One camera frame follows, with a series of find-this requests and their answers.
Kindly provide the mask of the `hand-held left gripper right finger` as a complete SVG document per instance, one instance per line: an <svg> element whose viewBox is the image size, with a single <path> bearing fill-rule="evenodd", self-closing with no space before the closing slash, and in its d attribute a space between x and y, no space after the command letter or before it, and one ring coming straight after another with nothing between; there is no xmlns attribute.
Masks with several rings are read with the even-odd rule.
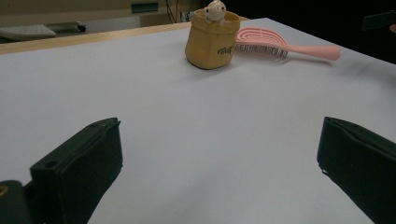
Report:
<svg viewBox="0 0 396 224"><path fill-rule="evenodd" d="M327 117L318 166L374 224L396 224L396 143L352 122Z"/></svg>

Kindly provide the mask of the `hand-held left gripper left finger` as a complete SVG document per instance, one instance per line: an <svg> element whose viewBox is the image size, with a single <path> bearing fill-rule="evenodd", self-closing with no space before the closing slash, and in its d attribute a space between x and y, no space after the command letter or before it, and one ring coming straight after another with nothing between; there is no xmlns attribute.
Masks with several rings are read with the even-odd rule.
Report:
<svg viewBox="0 0 396 224"><path fill-rule="evenodd" d="M92 123L31 168L46 224L87 224L122 168L120 122Z"/></svg>

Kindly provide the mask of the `pink hairbrush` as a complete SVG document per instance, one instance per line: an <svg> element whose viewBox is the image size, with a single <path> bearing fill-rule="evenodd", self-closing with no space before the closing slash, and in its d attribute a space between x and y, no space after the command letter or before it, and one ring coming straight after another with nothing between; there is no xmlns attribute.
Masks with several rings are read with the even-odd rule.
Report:
<svg viewBox="0 0 396 224"><path fill-rule="evenodd" d="M236 50L286 58L289 52L300 53L320 59L336 61L341 57L338 46L294 46L280 34L259 27L245 27L236 36Z"/></svg>

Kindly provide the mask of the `wooden table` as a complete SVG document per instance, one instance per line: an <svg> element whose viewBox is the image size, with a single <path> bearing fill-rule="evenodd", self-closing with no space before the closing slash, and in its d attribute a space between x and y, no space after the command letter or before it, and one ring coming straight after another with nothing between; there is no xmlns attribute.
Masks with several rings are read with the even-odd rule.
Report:
<svg viewBox="0 0 396 224"><path fill-rule="evenodd" d="M189 29L190 22L179 22L164 25L155 25L148 27L140 27L134 29L125 29L118 31L102 32L86 35L73 35L65 37L55 37L48 39L39 39L32 41L22 41L13 43L0 44L0 55L18 53L40 49L62 48L67 46L75 46L81 44L89 44L95 42L102 42L107 40L115 40L137 35L149 35L168 31L175 31L180 29Z"/></svg>

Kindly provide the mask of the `grey flat object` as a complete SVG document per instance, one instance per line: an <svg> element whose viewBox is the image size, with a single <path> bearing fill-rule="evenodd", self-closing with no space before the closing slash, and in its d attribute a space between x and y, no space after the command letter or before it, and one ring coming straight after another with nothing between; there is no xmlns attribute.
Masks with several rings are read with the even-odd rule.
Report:
<svg viewBox="0 0 396 224"><path fill-rule="evenodd" d="M85 32L86 26L79 21L38 24L0 28L0 37L11 41L30 41L54 38L61 31Z"/></svg>

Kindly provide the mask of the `wooden desk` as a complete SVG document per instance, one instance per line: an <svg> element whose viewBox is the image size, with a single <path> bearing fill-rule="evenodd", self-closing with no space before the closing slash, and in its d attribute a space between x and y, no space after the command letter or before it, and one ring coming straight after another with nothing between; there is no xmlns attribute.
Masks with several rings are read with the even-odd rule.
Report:
<svg viewBox="0 0 396 224"><path fill-rule="evenodd" d="M194 11L205 0L0 0L0 28ZM131 4L157 2L157 12L133 13Z"/></svg>

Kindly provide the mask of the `white bear figurine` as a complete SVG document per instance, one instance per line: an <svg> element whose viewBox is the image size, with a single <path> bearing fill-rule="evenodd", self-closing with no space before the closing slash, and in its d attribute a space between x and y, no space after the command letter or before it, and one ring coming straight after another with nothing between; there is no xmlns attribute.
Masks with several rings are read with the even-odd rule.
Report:
<svg viewBox="0 0 396 224"><path fill-rule="evenodd" d="M220 0L213 0L204 8L205 20L208 23L216 21L218 24L223 24L226 11L226 6Z"/></svg>

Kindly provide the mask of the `desk label plate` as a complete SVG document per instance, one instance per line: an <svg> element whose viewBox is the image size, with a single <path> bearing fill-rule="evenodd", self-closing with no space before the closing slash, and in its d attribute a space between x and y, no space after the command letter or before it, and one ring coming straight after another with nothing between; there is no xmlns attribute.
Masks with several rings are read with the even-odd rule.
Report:
<svg viewBox="0 0 396 224"><path fill-rule="evenodd" d="M158 10L159 4L157 2L131 4L131 11L133 13L157 12Z"/></svg>

